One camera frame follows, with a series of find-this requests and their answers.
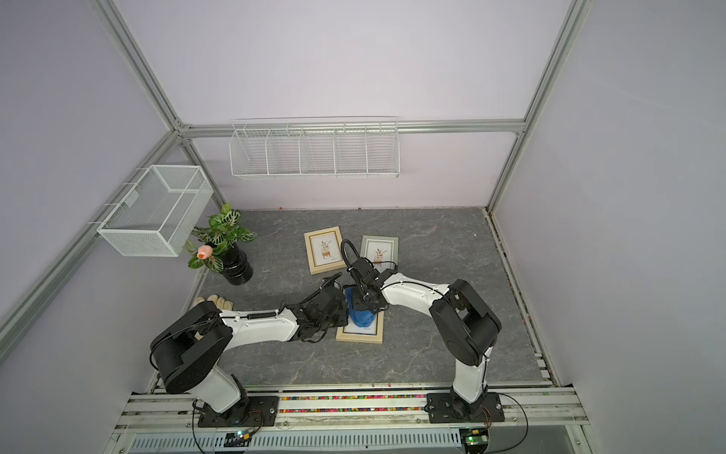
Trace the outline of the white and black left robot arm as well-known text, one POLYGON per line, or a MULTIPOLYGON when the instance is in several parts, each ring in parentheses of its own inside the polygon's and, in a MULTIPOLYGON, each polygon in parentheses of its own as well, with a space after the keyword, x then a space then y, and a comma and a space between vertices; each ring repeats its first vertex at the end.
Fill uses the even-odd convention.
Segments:
POLYGON ((243 406, 246 392, 219 367, 228 350, 264 342, 315 344, 348 322, 342 288, 329 281, 302 302, 269 311, 222 310, 204 301, 187 311, 150 344, 149 362, 168 393, 190 393, 213 412, 243 406))

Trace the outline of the aluminium cage frame profiles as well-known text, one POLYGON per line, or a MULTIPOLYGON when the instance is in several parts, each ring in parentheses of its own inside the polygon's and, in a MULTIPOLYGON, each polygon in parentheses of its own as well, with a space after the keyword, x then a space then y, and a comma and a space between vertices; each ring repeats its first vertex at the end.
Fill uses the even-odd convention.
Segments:
MULTIPOLYGON (((132 37, 119 9, 112 1, 93 1, 90 4, 99 22, 104 26, 121 58, 126 62, 142 91, 151 105, 161 116, 168 130, 151 149, 144 160, 132 172, 138 176, 141 171, 166 158, 175 147, 180 147, 186 158, 201 165, 194 142, 200 138, 230 136, 230 125, 186 125, 176 114, 172 104, 143 56, 138 44, 132 37)), ((557 35, 555 47, 548 58, 546 70, 535 91, 531 105, 522 119, 461 119, 461 120, 398 120, 395 127, 400 134, 464 134, 465 132, 513 132, 517 138, 507 158, 501 175, 498 177, 489 206, 498 203, 512 173, 518 154, 523 151, 525 139, 533 131, 538 115, 542 112, 546 97, 551 93, 560 71, 565 64, 571 48, 585 23, 593 6, 590 1, 573 1, 565 15, 565 22, 557 35)), ((43 274, 32 284, 11 312, 1 322, 1 359, 7 361, 13 350, 22 342, 30 329, 64 288, 78 268, 87 259, 99 242, 96 224, 111 212, 103 206, 83 227, 77 236, 65 247, 60 255, 47 267, 43 274)))

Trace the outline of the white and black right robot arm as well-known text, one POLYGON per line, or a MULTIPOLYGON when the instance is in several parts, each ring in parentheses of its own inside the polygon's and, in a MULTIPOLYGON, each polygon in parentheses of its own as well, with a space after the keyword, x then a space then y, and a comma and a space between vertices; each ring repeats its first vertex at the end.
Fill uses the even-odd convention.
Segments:
POLYGON ((377 313, 402 306, 428 315, 455 358, 449 393, 427 397, 429 420, 492 421, 493 411, 486 404, 486 374, 502 323, 471 284, 461 279, 449 285, 427 283, 396 270, 380 271, 365 257, 349 264, 347 272, 355 283, 356 310, 377 313))

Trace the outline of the green-grey picture frame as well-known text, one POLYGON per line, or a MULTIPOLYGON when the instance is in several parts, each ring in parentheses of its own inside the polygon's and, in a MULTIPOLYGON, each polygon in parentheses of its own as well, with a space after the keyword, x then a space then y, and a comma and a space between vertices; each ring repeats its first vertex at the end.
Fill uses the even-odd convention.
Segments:
POLYGON ((399 239, 395 236, 363 236, 361 255, 368 258, 380 272, 397 267, 398 252, 399 239))

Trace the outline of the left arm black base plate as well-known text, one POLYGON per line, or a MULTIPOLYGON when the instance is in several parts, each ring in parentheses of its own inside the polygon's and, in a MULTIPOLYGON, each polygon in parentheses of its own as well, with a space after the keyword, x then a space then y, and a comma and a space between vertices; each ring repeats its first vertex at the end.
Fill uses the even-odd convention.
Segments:
POLYGON ((271 427, 275 424, 280 398, 277 396, 252 395, 221 414, 205 403, 200 411, 200 428, 271 427))

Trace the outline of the blue microfibre cloth black trim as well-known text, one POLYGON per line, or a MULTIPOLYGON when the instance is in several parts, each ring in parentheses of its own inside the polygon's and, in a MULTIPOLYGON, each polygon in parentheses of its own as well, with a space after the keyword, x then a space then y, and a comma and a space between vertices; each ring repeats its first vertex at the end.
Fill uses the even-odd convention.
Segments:
POLYGON ((349 318, 351 323, 358 328, 369 328, 374 325, 376 316, 365 308, 363 298, 357 287, 351 286, 344 289, 344 295, 349 306, 349 318))

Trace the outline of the right electronics board green led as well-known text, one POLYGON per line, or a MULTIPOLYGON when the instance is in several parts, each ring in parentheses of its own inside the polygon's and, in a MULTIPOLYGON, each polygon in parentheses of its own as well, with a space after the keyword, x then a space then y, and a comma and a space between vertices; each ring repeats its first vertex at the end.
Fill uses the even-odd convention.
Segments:
POLYGON ((484 428, 459 429, 459 438, 466 452, 485 452, 489 446, 489 431, 484 428))

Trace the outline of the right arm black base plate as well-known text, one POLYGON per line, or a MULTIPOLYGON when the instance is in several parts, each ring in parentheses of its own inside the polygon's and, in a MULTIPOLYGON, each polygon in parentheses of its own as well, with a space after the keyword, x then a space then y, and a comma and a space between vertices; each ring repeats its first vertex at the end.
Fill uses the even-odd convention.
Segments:
POLYGON ((484 393, 474 403, 465 401, 453 391, 428 393, 423 410, 432 424, 491 424, 505 421, 498 393, 484 393))

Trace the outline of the electronics board green led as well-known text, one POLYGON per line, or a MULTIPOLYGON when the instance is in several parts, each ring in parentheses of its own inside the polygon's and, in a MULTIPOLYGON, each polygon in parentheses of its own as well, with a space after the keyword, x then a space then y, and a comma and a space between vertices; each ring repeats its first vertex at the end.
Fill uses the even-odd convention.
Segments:
POLYGON ((489 446, 489 431, 484 428, 459 429, 459 438, 466 452, 485 452, 489 446))
POLYGON ((251 444, 251 433, 243 431, 228 432, 223 446, 225 448, 247 448, 251 444))

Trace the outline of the left electronics board green led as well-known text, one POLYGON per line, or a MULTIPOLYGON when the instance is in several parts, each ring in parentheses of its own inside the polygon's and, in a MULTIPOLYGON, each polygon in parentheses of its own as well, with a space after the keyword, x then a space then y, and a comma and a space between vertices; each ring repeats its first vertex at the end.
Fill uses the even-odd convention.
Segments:
POLYGON ((243 431, 228 432, 223 446, 225 448, 247 448, 251 444, 251 433, 243 431))

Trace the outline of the green artificial plant pink flower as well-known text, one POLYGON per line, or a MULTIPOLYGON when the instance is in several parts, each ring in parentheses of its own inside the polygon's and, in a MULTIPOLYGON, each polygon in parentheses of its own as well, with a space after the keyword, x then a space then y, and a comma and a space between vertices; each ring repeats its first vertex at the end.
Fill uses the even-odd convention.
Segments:
POLYGON ((192 270, 204 267, 220 274, 222 263, 219 256, 233 244, 239 247, 240 243, 256 240, 257 234, 241 224, 240 211, 232 204, 224 204, 218 214, 209 217, 207 227, 195 226, 192 229, 192 237, 198 240, 199 245, 187 240, 185 251, 190 253, 187 267, 192 270))

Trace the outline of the beige picture frame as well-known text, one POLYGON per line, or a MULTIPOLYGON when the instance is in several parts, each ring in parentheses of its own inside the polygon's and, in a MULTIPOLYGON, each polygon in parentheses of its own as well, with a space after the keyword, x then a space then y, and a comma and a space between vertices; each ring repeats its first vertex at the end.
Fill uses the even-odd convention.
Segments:
POLYGON ((340 251, 341 242, 342 234, 338 226, 304 234, 308 267, 312 275, 346 267, 340 251))

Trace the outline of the aluminium mounting rail front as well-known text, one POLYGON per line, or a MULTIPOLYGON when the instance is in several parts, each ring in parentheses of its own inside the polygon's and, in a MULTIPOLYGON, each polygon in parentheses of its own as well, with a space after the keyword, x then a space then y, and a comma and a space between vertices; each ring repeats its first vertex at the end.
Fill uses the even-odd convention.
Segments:
MULTIPOLYGON (((265 397, 274 397, 278 406, 272 429, 412 429, 427 426, 425 406, 432 387, 415 389, 377 387, 365 389, 303 389, 256 388, 248 391, 251 402, 259 404, 265 397)), ((585 426, 590 423, 572 388, 501 388, 490 393, 500 396, 495 406, 504 414, 500 427, 517 427, 528 423, 536 426, 585 426)), ((181 432, 191 428, 193 397, 190 395, 134 395, 119 417, 115 431, 181 432)))

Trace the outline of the black glossy plant vase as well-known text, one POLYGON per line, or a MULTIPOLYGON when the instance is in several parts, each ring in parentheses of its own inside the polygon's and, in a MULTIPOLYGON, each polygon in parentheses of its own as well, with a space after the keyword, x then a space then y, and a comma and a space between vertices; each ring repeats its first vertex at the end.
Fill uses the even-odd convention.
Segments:
POLYGON ((246 284, 253 277, 253 267, 248 256, 236 244, 219 256, 222 263, 220 274, 233 286, 246 284))

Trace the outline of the light wood picture frame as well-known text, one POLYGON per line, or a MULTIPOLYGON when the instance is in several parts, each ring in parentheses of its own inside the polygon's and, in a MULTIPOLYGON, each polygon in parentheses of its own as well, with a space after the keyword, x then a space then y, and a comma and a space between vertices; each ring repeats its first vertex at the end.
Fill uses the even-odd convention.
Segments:
POLYGON ((336 340, 338 342, 358 342, 359 344, 383 344, 384 314, 372 314, 370 311, 351 309, 347 325, 338 328, 336 340))

